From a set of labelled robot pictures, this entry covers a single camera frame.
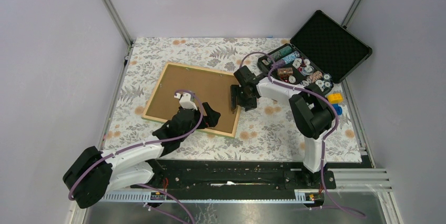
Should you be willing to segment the brown backing board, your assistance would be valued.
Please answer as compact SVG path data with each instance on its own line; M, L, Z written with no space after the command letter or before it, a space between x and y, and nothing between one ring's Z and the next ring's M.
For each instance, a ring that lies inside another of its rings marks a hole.
M193 101L197 107L199 101L208 103L211 109L221 114L217 126L202 131L234 138L241 108L231 110L230 88L237 84L233 73L168 62L141 117L159 123L166 122L180 107L176 93L188 90L195 94Z

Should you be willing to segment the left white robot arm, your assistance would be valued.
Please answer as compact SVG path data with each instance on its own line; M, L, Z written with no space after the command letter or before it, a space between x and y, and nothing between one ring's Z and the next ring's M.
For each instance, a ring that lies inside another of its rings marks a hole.
M180 107L151 136L140 143L117 150L86 148L63 175L69 189L68 199L82 209L99 202L108 192L137 184L156 188L168 185L157 158L178 149L197 129L215 127L221 114L208 103L200 109Z

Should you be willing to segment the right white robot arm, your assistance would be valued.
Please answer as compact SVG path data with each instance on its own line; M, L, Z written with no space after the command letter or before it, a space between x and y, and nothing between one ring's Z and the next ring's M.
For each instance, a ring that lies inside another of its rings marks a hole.
M311 84L299 87L279 81L264 74L255 75L247 66L234 72L238 84L231 85L231 110L244 108L250 111L257 108L259 98L269 98L289 105L293 120L305 139L305 155L302 183L315 188L322 182L325 167L325 139L334 131L332 122L337 125L338 114L323 96L319 86Z

